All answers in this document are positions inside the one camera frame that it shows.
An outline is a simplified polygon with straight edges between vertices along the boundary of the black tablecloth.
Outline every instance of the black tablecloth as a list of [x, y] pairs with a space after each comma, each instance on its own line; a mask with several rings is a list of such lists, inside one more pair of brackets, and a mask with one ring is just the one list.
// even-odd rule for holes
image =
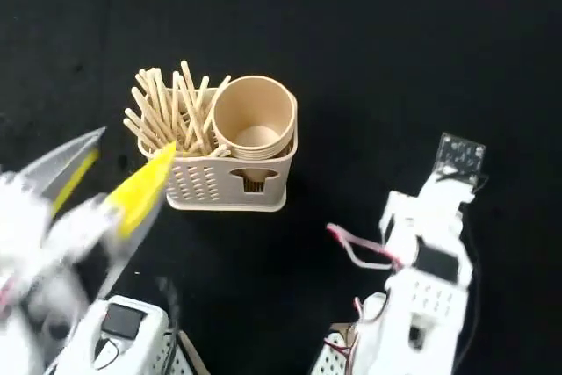
[[137, 69], [187, 59], [215, 83], [282, 81], [299, 101], [286, 207], [166, 207], [120, 288], [177, 278], [183, 327], [213, 373], [303, 374], [329, 323], [355, 317], [353, 296], [383, 286], [325, 224], [377, 239], [387, 193], [418, 192], [441, 132], [480, 141], [482, 315], [460, 373], [553, 369], [561, 28], [560, 0], [0, 0], [0, 162], [18, 169], [107, 125], [75, 203], [143, 164], [121, 125]]

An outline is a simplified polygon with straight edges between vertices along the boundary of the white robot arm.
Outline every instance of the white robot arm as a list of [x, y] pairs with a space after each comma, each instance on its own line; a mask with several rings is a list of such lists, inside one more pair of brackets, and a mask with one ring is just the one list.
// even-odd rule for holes
[[[359, 307], [355, 340], [341, 350], [347, 364], [333, 373], [451, 375], [473, 270], [460, 239], [459, 207], [474, 198], [484, 151], [444, 134], [419, 195], [389, 194], [379, 222], [380, 249], [393, 259], [394, 272], [385, 293], [371, 295]], [[368, 241], [353, 242], [367, 246]], [[327, 375], [320, 369], [316, 365], [313, 373]]]

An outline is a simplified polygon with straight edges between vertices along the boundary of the circuit board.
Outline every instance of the circuit board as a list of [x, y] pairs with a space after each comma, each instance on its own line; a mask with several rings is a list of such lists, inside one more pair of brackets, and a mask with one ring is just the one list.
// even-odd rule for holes
[[476, 183], [485, 152], [486, 146], [483, 144], [444, 133], [441, 136], [433, 171], [444, 173], [447, 170], [470, 175]]

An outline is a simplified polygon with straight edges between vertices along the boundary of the motion-blurred robot arm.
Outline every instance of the motion-blurred robot arm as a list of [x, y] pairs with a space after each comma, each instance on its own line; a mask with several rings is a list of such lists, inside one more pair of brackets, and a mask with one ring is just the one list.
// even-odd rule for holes
[[[471, 203], [479, 188], [484, 152], [482, 145], [444, 134], [418, 196], [389, 194], [379, 246], [392, 258], [393, 273], [384, 293], [357, 306], [356, 336], [340, 373], [451, 375], [473, 270], [460, 239], [459, 207]], [[350, 234], [338, 229], [336, 238], [344, 244]], [[313, 374], [324, 373], [320, 370], [316, 365]]]
[[[101, 248], [108, 267], [97, 296], [105, 296], [159, 213], [173, 145], [109, 195], [52, 222], [96, 160], [103, 131], [60, 146], [19, 173], [0, 174], [0, 355], [13, 362], [12, 374], [43, 373], [95, 299], [74, 265]], [[60, 327], [62, 333], [52, 331]]]

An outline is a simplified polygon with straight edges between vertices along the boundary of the perforated plastic basket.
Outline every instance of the perforated plastic basket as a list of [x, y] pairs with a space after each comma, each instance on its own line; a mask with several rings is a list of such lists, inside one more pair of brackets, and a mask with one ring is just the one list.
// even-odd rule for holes
[[[215, 89], [205, 95], [212, 97]], [[213, 135], [215, 147], [218, 147]], [[177, 156], [168, 181], [167, 199], [177, 210], [262, 211], [280, 210], [286, 201], [286, 183], [298, 147], [298, 127], [285, 148], [268, 160]], [[140, 152], [151, 159], [154, 152], [137, 141]], [[245, 169], [265, 169], [264, 182], [252, 182]]]

